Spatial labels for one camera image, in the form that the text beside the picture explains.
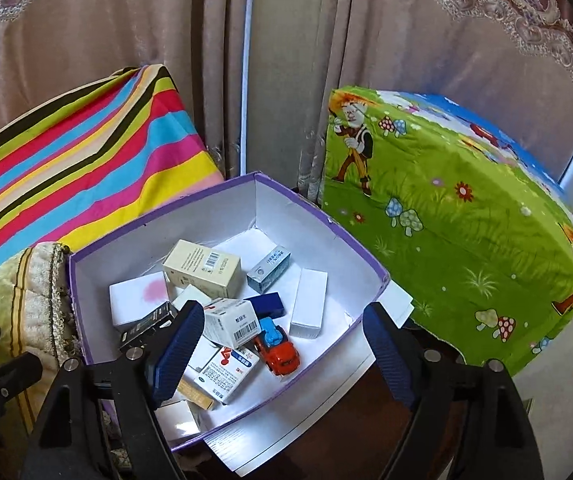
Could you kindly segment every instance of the toy car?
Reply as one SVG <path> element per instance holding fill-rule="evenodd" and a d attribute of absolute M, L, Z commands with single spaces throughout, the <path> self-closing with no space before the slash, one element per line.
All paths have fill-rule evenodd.
<path fill-rule="evenodd" d="M 267 322 L 263 323 L 265 319 L 270 321 L 273 325 L 272 328 L 268 326 Z M 276 376 L 289 375 L 295 372 L 300 366 L 300 354 L 298 354 L 293 343 L 289 341 L 282 327 L 275 326 L 270 317 L 261 319 L 260 326 L 263 329 L 266 327 L 268 330 L 263 330 L 260 332 L 260 335 L 255 336 L 255 338 L 253 338 L 253 344 L 260 353 L 260 356 L 264 359 L 266 367 Z M 279 342 L 275 337 L 276 333 L 281 335 Z"/>

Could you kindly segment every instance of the small white box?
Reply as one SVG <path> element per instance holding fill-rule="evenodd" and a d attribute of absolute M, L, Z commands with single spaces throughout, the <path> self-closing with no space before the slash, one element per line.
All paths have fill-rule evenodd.
<path fill-rule="evenodd" d="M 108 295 L 113 326 L 122 332 L 169 301 L 163 272 L 114 283 L 109 286 Z"/>
<path fill-rule="evenodd" d="M 204 336 L 222 346 L 238 348 L 260 333 L 258 316 L 247 300 L 218 298 L 204 308 Z"/>
<path fill-rule="evenodd" d="M 187 400 L 166 404 L 155 410 L 155 416 L 167 441 L 186 439 L 200 433 L 198 417 Z"/>
<path fill-rule="evenodd" d="M 246 348 L 222 348 L 202 369 L 196 384 L 225 404 L 259 360 L 256 354 Z"/>
<path fill-rule="evenodd" d="M 191 359 L 188 360 L 188 365 L 196 372 L 201 372 L 202 368 L 220 351 L 220 348 L 221 346 L 211 343 L 211 341 L 204 336 L 200 336 L 198 345 L 193 351 Z"/>
<path fill-rule="evenodd" d="M 173 300 L 173 306 L 180 311 L 184 304 L 190 300 L 197 301 L 202 305 L 202 307 L 207 306 L 211 301 L 213 301 L 197 286 L 187 285 L 186 288 L 179 293 L 178 297 Z"/>
<path fill-rule="evenodd" d="M 327 273 L 302 269 L 297 285 L 289 335 L 315 339 L 323 327 Z"/>
<path fill-rule="evenodd" d="M 235 296 L 240 282 L 240 258 L 180 240 L 162 266 L 176 286 L 195 285 L 212 298 Z"/>

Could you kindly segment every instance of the cartoon-printed cushion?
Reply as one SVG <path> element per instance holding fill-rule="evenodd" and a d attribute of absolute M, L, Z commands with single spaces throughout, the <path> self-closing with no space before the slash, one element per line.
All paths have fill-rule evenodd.
<path fill-rule="evenodd" d="M 573 317 L 573 215 L 538 163 L 440 97 L 332 93 L 323 209 L 413 297 L 413 320 L 512 374 Z"/>

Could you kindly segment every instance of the barcode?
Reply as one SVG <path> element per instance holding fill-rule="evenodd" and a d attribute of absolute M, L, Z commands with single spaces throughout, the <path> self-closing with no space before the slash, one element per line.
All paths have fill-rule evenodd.
<path fill-rule="evenodd" d="M 257 321 L 251 321 L 248 325 L 243 326 L 240 330 L 238 330 L 238 332 L 233 334 L 233 337 L 235 338 L 236 341 L 239 341 L 244 336 L 246 336 L 249 332 L 251 332 L 252 330 L 255 330 L 257 326 L 258 326 Z"/>
<path fill-rule="evenodd" d="M 206 263 L 204 264 L 205 267 L 211 267 L 212 269 L 215 267 L 215 263 L 217 262 L 217 253 L 209 254 L 208 258 L 206 259 Z"/>

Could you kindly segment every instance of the white paper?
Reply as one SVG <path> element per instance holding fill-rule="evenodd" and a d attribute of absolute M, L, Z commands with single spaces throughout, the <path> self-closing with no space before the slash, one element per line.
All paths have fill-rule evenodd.
<path fill-rule="evenodd" d="M 393 280 L 389 282 L 377 301 L 384 307 L 385 312 L 393 319 L 397 328 L 402 328 L 404 322 L 413 312 L 413 298 Z"/>
<path fill-rule="evenodd" d="M 173 306 L 178 310 L 181 310 L 184 304 L 190 300 L 197 301 L 202 306 L 211 303 L 212 298 L 209 298 L 195 285 L 189 284 L 184 290 L 180 290 L 181 292 L 178 294 L 178 297 L 173 300 Z"/>

